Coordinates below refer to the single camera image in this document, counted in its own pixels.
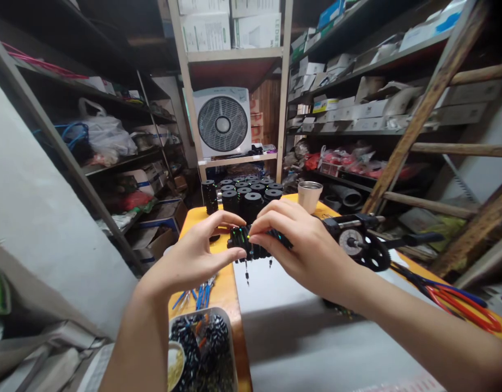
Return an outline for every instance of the silver cup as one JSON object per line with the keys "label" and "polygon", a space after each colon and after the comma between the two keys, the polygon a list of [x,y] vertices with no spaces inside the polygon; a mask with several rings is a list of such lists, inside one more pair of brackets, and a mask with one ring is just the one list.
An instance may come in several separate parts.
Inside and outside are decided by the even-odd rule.
{"label": "silver cup", "polygon": [[310,214],[316,210],[316,204],[322,193],[323,185],[313,181],[303,181],[298,183],[298,204]]}

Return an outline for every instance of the white fan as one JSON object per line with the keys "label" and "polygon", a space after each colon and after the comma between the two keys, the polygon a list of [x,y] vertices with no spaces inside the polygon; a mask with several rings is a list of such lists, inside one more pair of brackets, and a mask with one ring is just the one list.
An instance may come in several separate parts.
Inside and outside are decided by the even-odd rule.
{"label": "white fan", "polygon": [[249,91],[217,87],[193,93],[204,158],[251,149]]}

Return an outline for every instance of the wooden table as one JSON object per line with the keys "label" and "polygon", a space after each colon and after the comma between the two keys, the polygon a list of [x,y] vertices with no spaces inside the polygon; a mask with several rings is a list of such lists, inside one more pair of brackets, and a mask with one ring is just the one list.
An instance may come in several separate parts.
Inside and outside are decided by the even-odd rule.
{"label": "wooden table", "polygon": [[[298,195],[285,195],[283,198],[297,202]],[[338,216],[338,214],[331,210],[329,207],[319,202],[316,208],[315,215],[322,217],[323,215]],[[180,237],[182,237],[187,231],[198,222],[207,218],[206,208],[199,207],[191,209],[188,211],[186,221],[184,222],[182,232]],[[227,242],[229,235],[222,235],[218,241],[211,244],[210,249],[212,253],[219,253],[227,249]],[[425,268],[419,266],[414,261],[408,257],[400,254],[400,257],[409,264],[409,269],[427,279],[445,283],[443,280],[438,278],[436,275],[426,270]],[[186,314],[195,311],[195,301],[193,297],[189,300],[189,303],[184,306],[181,311],[178,311],[178,307],[173,310],[173,304],[178,299],[181,293],[176,293],[171,297],[169,301],[169,317],[175,317],[180,314]],[[210,307],[219,307],[226,311],[231,320],[231,331],[233,334],[233,347],[235,350],[235,361],[236,361],[236,371],[238,374],[238,389],[240,391],[251,391],[251,374],[249,371],[249,360],[247,357],[246,340],[244,337],[244,331],[242,329],[242,319],[240,316],[240,305],[238,303],[238,294],[236,291],[235,274],[233,271],[233,265],[228,265],[223,268],[217,277],[213,291],[211,292]],[[495,315],[497,320],[502,325],[502,318]],[[502,333],[497,334],[498,337],[502,339]]]}

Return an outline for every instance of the wooden ladder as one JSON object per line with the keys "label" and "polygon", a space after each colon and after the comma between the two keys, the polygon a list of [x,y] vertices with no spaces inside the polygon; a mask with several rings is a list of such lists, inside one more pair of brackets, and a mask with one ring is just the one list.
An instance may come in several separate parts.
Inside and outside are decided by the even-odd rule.
{"label": "wooden ladder", "polygon": [[402,195],[391,192],[391,190],[411,151],[431,154],[502,157],[502,145],[416,143],[424,124],[448,86],[502,78],[502,64],[457,73],[489,18],[488,3],[485,0],[479,0],[473,9],[468,10],[468,12],[470,14],[466,22],[459,21],[461,25],[457,30],[458,34],[453,32],[424,99],[416,114],[412,117],[405,133],[400,138],[387,166],[362,209],[363,213],[376,213],[383,200],[392,200],[467,219],[467,224],[460,230],[456,238],[447,245],[431,267],[431,270],[441,277],[445,276],[460,260],[465,258],[478,243],[485,239],[492,229],[502,222],[502,185],[477,211]]}

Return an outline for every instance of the white wall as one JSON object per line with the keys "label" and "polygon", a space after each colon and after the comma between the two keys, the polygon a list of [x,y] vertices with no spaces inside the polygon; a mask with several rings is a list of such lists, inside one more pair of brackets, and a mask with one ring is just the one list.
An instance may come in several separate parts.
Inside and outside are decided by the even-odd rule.
{"label": "white wall", "polygon": [[195,147],[191,146],[189,143],[189,130],[186,125],[186,121],[188,121],[187,114],[182,109],[182,101],[180,100],[180,94],[182,94],[182,91],[179,90],[174,76],[154,77],[153,80],[171,98],[173,108],[175,109],[174,114],[176,117],[176,124],[179,128],[180,138],[182,139],[184,152],[186,154],[187,165],[190,168],[195,168],[198,166],[197,153],[195,151]]}
{"label": "white wall", "polygon": [[[460,143],[481,143],[502,145],[502,93],[489,103],[478,124],[467,127]],[[502,183],[502,158],[451,156],[460,171],[462,179],[475,193],[480,203],[484,203]],[[460,186],[452,178],[452,172],[444,167],[430,189],[428,198],[432,200],[450,199],[463,195]]]}
{"label": "white wall", "polygon": [[30,309],[110,338],[137,283],[1,89],[0,269]]}

